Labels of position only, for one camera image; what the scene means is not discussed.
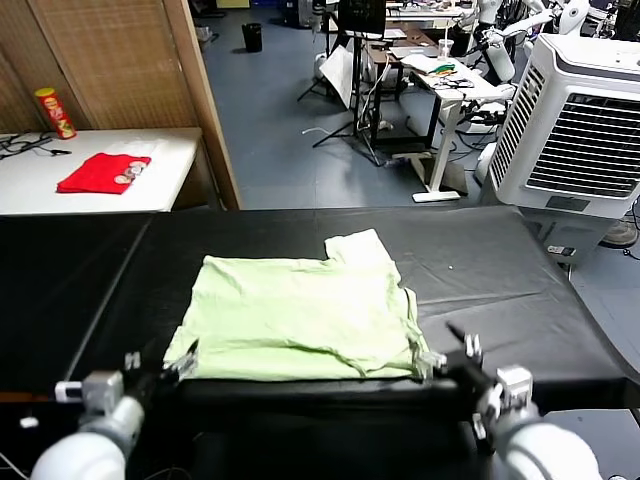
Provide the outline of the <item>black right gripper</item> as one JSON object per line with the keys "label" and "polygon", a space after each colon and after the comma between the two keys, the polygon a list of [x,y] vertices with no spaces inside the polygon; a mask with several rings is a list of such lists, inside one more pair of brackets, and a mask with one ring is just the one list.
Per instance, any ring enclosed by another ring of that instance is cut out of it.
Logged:
{"label": "black right gripper", "polygon": [[457,397],[464,410],[471,413],[498,414],[499,387],[494,376],[487,374],[477,360],[483,359],[483,349],[478,334],[447,324],[448,330],[462,343],[464,350],[454,350],[446,355],[413,350],[412,377],[431,379],[436,373],[456,384]]}

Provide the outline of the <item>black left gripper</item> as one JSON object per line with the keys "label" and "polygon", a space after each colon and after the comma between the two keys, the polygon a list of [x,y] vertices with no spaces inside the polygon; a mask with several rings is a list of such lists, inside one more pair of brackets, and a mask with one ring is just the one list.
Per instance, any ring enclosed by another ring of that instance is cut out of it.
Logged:
{"label": "black left gripper", "polygon": [[124,357],[125,395],[138,401],[151,401],[156,394],[166,392],[176,382],[181,382],[196,366],[198,346],[199,340],[195,339],[181,357],[160,370],[139,369],[140,352],[127,352]]}

